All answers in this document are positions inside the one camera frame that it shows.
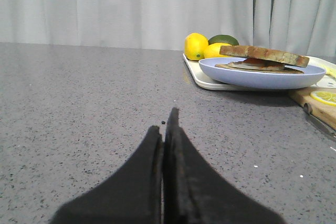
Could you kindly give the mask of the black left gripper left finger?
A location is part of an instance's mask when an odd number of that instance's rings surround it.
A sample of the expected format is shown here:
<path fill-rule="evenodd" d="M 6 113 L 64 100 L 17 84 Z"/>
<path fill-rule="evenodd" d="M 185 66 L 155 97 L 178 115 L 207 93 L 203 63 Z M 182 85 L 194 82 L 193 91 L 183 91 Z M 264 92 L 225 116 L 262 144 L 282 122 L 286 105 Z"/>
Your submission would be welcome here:
<path fill-rule="evenodd" d="M 160 223 L 162 161 L 162 135 L 151 126 L 112 176 L 62 205 L 51 223 Z"/>

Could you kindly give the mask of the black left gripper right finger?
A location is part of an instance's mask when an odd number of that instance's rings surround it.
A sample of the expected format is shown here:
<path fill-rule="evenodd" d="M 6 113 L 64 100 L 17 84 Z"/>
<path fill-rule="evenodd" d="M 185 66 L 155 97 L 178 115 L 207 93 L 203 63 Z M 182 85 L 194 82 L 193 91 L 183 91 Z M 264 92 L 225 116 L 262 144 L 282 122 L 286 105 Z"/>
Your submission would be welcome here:
<path fill-rule="evenodd" d="M 164 160 L 165 223 L 282 223 L 282 217 L 219 175 L 179 126 L 178 109 L 167 121 Z"/>

